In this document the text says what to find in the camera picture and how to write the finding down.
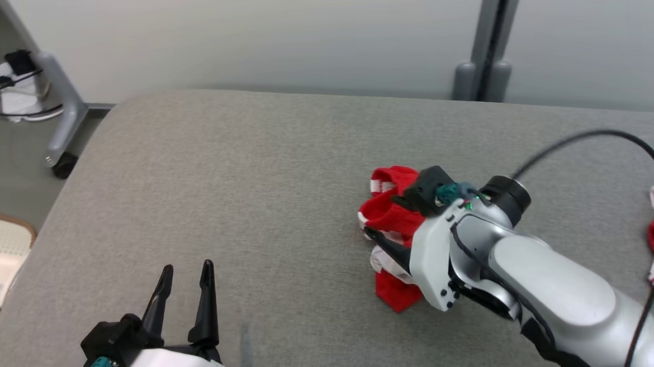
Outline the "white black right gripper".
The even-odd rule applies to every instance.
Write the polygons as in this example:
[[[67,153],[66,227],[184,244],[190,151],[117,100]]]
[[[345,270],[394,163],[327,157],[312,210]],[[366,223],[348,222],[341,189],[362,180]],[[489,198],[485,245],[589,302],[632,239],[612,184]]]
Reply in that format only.
[[[435,309],[448,312],[460,297],[488,310],[501,310],[501,285],[485,267],[499,240],[497,205],[484,200],[456,201],[428,217],[414,233],[412,247],[365,227],[373,240],[419,286]]]

